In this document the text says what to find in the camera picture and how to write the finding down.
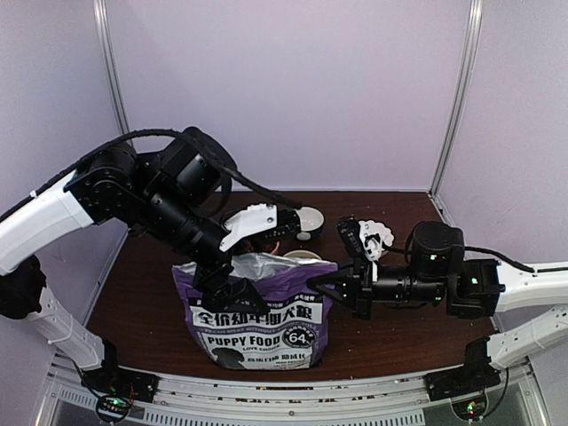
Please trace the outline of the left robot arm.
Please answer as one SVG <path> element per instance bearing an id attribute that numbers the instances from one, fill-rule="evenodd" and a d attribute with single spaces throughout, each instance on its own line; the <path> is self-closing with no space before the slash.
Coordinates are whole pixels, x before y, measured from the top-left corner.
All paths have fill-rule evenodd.
<path id="1" fill-rule="evenodd" d="M 230 197 L 243 182 L 232 156 L 211 136 L 190 127 L 168 130 L 162 150 L 138 153 L 128 136 L 91 151 L 1 217 L 1 313 L 29 320 L 65 352 L 80 372 L 109 394 L 128 384 L 115 346 L 75 323 L 48 287 L 37 252 L 61 237 L 116 219 L 168 244 L 197 265 L 197 285 L 213 312 L 265 314 L 269 308 L 253 284 L 232 281 L 233 249 L 271 229 L 272 206 L 248 208 L 230 228 L 215 223 L 204 202 Z"/>

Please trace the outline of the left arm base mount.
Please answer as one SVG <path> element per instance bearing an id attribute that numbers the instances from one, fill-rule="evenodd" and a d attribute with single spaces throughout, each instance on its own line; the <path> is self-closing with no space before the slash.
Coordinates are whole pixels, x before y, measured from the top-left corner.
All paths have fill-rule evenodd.
<path id="1" fill-rule="evenodd" d="M 91 370 L 77 368 L 84 386 L 96 399 L 95 414 L 106 424 L 115 425 L 126 419 L 136 401 L 151 403 L 159 377 L 119 366 L 113 343 L 102 339 L 103 359 Z"/>

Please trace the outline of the purple pet food bag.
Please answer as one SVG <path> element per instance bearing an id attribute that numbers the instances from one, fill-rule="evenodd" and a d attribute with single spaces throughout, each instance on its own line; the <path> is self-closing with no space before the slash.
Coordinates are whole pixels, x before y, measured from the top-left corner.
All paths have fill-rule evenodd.
<path id="1" fill-rule="evenodd" d="M 172 268 L 185 323 L 201 350 L 231 370 L 297 370 L 319 364 L 328 343 L 332 300 L 307 286 L 335 272 L 326 260 L 249 253 L 233 260 L 232 280 L 249 279 L 268 303 L 267 313 L 206 310 L 194 285 L 196 264 Z"/>

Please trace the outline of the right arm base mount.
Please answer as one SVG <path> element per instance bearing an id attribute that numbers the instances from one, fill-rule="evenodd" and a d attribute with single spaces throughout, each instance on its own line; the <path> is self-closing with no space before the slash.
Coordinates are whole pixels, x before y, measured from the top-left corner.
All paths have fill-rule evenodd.
<path id="1" fill-rule="evenodd" d="M 469 423 L 489 414 L 487 390 L 501 383 L 501 373 L 490 365 L 488 342 L 488 337 L 482 337 L 468 343 L 461 366 L 424 376 L 430 402 L 451 399 L 454 415 Z"/>

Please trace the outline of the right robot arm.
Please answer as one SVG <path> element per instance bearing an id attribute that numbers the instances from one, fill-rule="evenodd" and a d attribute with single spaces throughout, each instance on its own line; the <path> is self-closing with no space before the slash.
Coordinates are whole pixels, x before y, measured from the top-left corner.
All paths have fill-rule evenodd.
<path id="1" fill-rule="evenodd" d="M 474 391 L 489 376 L 567 338 L 567 265 L 521 264 L 488 248 L 466 245 L 463 232 L 436 221 L 418 223 L 399 252 L 402 265 L 384 266 L 394 252 L 394 235 L 381 222 L 345 217 L 337 232 L 351 263 L 308 281 L 310 289 L 367 320 L 373 303 L 396 307 L 446 305 L 465 320 L 545 306 L 547 311 L 510 331 L 466 347 L 464 366 L 455 372 L 461 391 Z"/>

